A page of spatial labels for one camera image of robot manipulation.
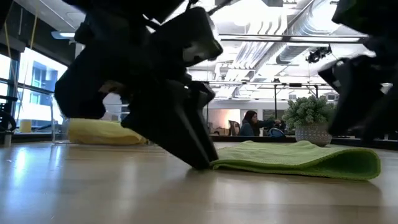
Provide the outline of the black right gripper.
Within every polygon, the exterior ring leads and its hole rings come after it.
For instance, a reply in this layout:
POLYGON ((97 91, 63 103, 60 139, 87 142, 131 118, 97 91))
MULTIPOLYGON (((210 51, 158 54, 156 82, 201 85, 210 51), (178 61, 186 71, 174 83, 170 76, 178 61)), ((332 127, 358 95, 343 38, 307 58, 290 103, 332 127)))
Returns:
POLYGON ((380 91, 396 71, 398 37, 370 36, 363 45, 374 55, 336 59, 318 74, 340 95, 328 132, 337 136, 355 129, 361 139, 373 140, 398 132, 398 91, 380 91))

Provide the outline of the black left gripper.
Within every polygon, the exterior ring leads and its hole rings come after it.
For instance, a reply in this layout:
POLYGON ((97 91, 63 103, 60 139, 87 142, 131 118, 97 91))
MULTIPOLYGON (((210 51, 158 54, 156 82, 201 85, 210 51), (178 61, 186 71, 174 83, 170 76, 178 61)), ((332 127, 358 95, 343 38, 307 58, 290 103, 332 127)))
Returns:
POLYGON ((55 99, 67 118, 100 119, 103 99, 116 91, 128 103, 121 126, 156 143, 195 169, 218 159, 203 109, 192 106, 183 51, 193 34, 182 26, 96 30, 81 25, 76 32, 84 50, 55 84, 55 99))

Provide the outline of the yellow microfiber towel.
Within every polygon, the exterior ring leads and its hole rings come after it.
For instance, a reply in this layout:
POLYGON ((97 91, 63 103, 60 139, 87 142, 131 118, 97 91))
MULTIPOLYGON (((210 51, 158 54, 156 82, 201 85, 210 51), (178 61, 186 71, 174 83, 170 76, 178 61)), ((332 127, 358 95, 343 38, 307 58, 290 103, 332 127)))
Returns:
POLYGON ((77 144, 127 146, 145 144, 147 139, 119 122, 100 119, 72 118, 68 125, 68 140, 77 144))

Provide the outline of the fluffy green microfiber towel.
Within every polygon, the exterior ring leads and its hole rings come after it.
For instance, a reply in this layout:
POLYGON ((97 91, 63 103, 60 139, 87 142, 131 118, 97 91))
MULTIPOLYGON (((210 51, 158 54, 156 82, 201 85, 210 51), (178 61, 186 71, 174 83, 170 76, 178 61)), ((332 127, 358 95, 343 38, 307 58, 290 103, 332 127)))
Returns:
POLYGON ((347 180, 371 180, 381 173, 381 160, 361 147, 320 147, 308 141, 274 144, 244 141, 217 150, 211 168, 262 174, 304 175, 347 180))

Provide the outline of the clear plastic basket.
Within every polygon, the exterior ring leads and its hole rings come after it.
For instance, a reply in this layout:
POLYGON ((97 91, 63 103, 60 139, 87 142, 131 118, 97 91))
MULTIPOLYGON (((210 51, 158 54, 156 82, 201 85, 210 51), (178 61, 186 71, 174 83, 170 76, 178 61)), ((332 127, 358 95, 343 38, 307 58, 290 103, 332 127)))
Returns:
MULTIPOLYGON (((64 116, 58 106, 58 103, 54 96, 51 96, 51 132, 52 132, 52 141, 56 144, 77 144, 72 143, 68 140, 68 125, 71 118, 67 118, 64 116)), ((121 124, 121 115, 123 105, 121 103, 116 104, 107 104, 106 108, 108 109, 105 115, 100 118, 100 120, 106 121, 116 121, 121 124)), ((150 144, 150 141, 147 139, 145 144, 135 144, 135 145, 146 145, 150 144)))

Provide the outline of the brown office chair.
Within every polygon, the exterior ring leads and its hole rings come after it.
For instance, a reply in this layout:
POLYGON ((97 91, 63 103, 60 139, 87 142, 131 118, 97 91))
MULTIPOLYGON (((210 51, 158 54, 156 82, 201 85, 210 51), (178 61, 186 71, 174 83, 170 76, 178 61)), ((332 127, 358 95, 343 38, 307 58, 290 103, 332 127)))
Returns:
POLYGON ((240 124, 236 121, 229 120, 229 135, 238 136, 240 132, 240 124))

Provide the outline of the person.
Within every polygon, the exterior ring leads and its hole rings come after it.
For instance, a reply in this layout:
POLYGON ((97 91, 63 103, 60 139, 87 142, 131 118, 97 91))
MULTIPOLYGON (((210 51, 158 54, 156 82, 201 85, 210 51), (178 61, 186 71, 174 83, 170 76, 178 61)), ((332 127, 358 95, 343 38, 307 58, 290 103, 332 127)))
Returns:
POLYGON ((280 124, 278 119, 267 119, 259 120, 257 113, 253 110, 249 110, 244 115, 242 125, 239 131, 240 136, 259 136, 261 128, 273 128, 275 125, 280 124))

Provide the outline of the green artificial potted plant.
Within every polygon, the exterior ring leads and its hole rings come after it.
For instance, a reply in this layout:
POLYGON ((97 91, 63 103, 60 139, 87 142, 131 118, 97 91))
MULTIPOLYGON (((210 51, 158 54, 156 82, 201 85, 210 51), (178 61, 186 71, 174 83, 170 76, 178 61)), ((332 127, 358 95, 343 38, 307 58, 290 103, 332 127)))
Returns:
POLYGON ((282 120, 289 131, 294 131, 297 142, 308 141, 320 147, 331 143, 332 136, 327 129, 335 105, 328 102, 325 96, 289 100, 288 106, 282 120))

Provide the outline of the large window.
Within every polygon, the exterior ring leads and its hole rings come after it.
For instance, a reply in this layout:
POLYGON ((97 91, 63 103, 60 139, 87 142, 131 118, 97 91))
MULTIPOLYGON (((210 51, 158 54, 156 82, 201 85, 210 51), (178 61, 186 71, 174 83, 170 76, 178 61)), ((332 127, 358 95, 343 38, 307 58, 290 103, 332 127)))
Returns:
POLYGON ((17 121, 29 120, 33 127, 46 126, 52 119, 63 121, 58 109, 52 111, 51 93, 67 67, 32 49, 17 58, 0 53, 0 95, 15 96, 12 113, 17 121))

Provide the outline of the long ceiling light bar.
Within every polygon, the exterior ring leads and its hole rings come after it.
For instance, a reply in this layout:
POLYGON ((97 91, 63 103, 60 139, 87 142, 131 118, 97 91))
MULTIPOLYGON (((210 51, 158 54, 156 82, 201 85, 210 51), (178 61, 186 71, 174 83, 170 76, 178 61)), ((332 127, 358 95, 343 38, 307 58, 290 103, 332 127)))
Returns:
POLYGON ((51 35, 54 39, 68 39, 72 40, 75 37, 73 32, 60 32, 60 31, 52 31, 51 35))

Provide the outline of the yellow cylindrical container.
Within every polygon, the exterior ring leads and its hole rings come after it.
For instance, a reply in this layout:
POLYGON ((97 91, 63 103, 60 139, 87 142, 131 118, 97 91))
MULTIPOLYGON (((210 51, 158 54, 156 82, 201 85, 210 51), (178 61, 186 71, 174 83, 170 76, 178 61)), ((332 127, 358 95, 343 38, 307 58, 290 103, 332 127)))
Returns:
POLYGON ((32 132, 32 120, 31 119, 20 120, 19 132, 20 133, 31 133, 32 132))

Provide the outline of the black aluminium table frame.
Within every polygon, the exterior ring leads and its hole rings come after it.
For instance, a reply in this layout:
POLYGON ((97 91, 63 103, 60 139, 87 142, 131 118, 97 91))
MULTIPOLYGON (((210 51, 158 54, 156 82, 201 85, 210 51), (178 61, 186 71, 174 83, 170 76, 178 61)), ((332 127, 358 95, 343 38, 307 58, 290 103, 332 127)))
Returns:
MULTIPOLYGON (((241 137, 241 136, 212 136, 213 142, 277 142, 277 143, 293 143, 294 137, 272 138, 272 137, 241 137)), ((27 142, 45 142, 51 141, 50 134, 15 134, 11 137, 12 143, 27 143, 27 142)), ((341 146, 366 147, 371 149, 385 149, 398 151, 398 140, 374 140, 372 142, 364 142, 360 139, 349 138, 333 138, 331 144, 341 146)))

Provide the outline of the black gantry frame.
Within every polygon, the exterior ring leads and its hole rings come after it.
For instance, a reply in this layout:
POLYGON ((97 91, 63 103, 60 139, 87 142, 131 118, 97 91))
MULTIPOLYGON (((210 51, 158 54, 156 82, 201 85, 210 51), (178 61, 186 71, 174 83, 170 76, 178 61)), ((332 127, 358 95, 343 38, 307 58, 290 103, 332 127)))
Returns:
POLYGON ((241 122, 248 110, 278 117, 288 108, 287 102, 296 98, 322 96, 331 93, 324 83, 272 83, 207 81, 216 93, 204 113, 215 125, 226 126, 229 120, 241 122))

